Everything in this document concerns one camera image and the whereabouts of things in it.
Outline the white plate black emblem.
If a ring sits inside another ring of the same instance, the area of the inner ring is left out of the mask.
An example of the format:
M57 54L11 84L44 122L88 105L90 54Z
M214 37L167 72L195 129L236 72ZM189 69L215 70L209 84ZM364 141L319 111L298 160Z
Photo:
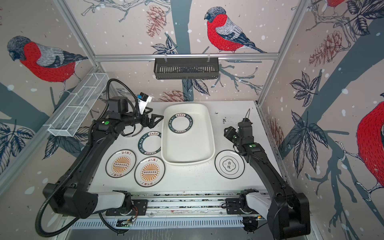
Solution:
M234 180L243 175L245 162L236 152L225 150L217 154L215 168L222 177Z

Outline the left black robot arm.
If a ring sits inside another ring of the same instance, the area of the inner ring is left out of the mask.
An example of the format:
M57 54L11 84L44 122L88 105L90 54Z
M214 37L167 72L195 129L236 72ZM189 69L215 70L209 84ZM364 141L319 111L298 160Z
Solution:
M122 114L118 119L100 119L91 128L88 143L72 166L55 184L43 190L45 202L38 211L42 217L47 206L57 214L86 219L90 215L109 209L130 208L130 194L125 191L107 193L88 192L89 183L109 147L127 126L141 124L154 128L163 116L153 114Z

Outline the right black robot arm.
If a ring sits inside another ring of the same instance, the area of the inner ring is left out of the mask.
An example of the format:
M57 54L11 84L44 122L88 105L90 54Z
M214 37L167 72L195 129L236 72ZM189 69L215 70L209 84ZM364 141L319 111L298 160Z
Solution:
M235 209L243 212L257 212L269 226L276 240L308 235L311 232L309 200L303 193L297 193L271 164L263 147L254 141L252 122L243 118L238 127L224 130L238 154L256 171L262 180L268 196L248 189L240 193L239 199L227 199L227 212Z

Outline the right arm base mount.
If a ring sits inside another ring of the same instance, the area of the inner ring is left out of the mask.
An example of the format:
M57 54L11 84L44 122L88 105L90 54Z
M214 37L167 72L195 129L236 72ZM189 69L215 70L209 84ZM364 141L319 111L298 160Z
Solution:
M241 207L241 201L239 198L227 198L225 203L222 204L222 208L226 210L227 215L258 215L254 210L246 210L245 207Z

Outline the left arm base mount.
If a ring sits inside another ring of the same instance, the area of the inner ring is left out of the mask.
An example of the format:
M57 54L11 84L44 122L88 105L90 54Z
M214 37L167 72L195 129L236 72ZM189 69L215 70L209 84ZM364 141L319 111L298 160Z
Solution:
M109 209L106 211L106 216L113 217L135 217L135 216L145 216L148 207L148 200L132 200L131 206L129 209L121 207L118 209Z

